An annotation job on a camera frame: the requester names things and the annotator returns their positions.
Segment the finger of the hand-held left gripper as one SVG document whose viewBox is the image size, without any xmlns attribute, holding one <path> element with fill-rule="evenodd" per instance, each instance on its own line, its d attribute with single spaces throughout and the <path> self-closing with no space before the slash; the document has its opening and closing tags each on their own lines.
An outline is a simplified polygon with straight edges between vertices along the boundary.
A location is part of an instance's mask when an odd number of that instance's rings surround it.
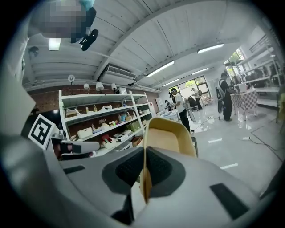
<svg viewBox="0 0 285 228">
<path fill-rule="evenodd" d="M 98 142 L 85 141 L 60 141 L 60 152 L 62 154 L 84 154 L 96 151 L 100 148 Z"/>
</svg>

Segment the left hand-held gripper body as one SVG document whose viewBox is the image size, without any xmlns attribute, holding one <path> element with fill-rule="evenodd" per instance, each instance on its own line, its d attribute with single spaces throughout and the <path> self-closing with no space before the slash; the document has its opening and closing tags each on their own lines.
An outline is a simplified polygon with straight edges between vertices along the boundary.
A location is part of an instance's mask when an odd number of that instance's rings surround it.
<svg viewBox="0 0 285 228">
<path fill-rule="evenodd" d="M 63 160 L 61 141 L 66 140 L 66 133 L 52 121 L 39 114 L 29 131 L 28 138 L 44 152 L 53 151 L 58 160 Z"/>
</svg>

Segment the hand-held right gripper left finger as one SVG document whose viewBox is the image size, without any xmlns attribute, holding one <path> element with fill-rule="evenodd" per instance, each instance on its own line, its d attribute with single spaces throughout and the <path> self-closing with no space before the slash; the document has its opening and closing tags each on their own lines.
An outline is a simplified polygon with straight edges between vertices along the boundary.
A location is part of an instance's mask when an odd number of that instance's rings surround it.
<svg viewBox="0 0 285 228">
<path fill-rule="evenodd" d="M 131 224 L 134 221 L 131 188 L 143 169 L 143 162 L 143 147 L 133 147 L 59 164 L 74 187 L 96 209 L 123 224 Z"/>
</svg>

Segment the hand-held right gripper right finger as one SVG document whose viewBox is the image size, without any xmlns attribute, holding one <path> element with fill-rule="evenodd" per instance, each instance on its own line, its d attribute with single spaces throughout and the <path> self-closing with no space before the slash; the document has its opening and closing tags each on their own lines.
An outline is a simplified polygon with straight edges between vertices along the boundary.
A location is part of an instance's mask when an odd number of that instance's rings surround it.
<svg viewBox="0 0 285 228">
<path fill-rule="evenodd" d="M 152 188 L 134 228 L 248 228 L 269 204 L 203 159 L 148 147 L 147 167 Z"/>
</svg>

